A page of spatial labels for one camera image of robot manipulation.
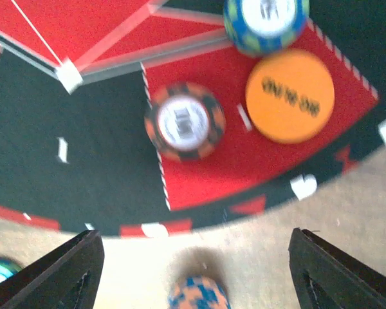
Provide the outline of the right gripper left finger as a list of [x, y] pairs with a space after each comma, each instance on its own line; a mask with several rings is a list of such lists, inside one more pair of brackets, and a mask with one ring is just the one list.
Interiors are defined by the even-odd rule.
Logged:
[[92, 308], [104, 265], [97, 230], [85, 230], [0, 283], [0, 308]]

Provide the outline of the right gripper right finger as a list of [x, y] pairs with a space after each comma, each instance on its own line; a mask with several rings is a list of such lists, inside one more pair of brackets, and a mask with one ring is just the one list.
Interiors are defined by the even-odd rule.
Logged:
[[301, 308], [386, 308], [386, 277], [310, 230], [293, 229], [288, 250]]

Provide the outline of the orange big blind button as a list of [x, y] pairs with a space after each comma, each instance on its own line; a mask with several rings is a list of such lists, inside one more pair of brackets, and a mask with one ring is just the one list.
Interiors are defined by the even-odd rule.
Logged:
[[288, 49], [263, 58], [245, 87], [250, 120], [267, 138], [297, 144], [318, 135], [335, 106], [327, 66], [314, 54]]

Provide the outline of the brown 100 chip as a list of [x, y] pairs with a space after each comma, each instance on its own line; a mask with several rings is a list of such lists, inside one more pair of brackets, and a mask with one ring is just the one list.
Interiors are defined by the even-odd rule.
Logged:
[[200, 160], [213, 153], [226, 130], [225, 113], [206, 87], [177, 82], [158, 89], [144, 118], [157, 152], [177, 162]]

